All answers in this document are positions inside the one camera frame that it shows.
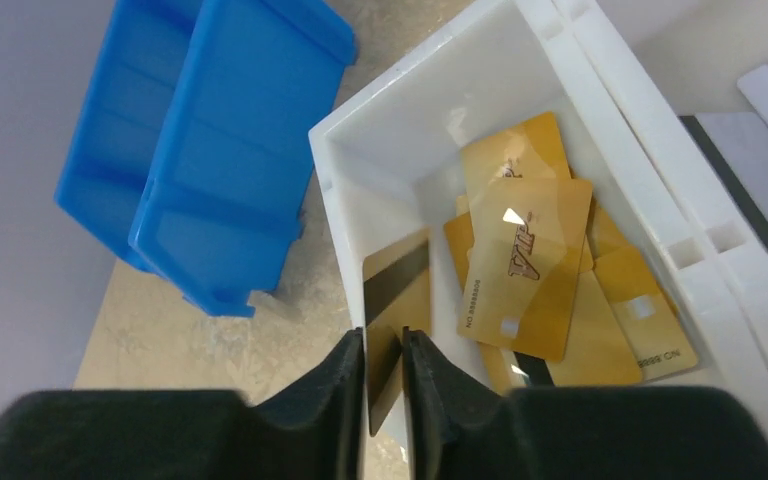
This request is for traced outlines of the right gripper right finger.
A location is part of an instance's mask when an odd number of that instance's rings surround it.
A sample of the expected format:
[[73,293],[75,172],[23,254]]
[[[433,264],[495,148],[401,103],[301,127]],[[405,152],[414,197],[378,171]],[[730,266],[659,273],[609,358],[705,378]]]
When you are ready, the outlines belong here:
[[525,387],[499,395],[403,333],[416,479],[768,479],[752,415],[710,387]]

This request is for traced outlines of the gold card with stripe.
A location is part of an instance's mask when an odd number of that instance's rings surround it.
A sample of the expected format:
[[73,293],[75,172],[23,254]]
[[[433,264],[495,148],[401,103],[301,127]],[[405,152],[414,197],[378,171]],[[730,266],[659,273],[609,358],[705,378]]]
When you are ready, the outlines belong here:
[[431,331],[430,230],[367,256],[362,274],[368,428],[375,436],[403,389],[403,331]]

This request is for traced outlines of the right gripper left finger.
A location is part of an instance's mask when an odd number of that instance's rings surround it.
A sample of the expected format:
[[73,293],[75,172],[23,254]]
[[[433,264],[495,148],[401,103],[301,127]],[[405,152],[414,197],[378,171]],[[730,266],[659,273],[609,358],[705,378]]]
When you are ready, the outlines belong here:
[[271,398],[235,390],[46,390],[0,414],[0,479],[355,479],[364,349],[346,332]]

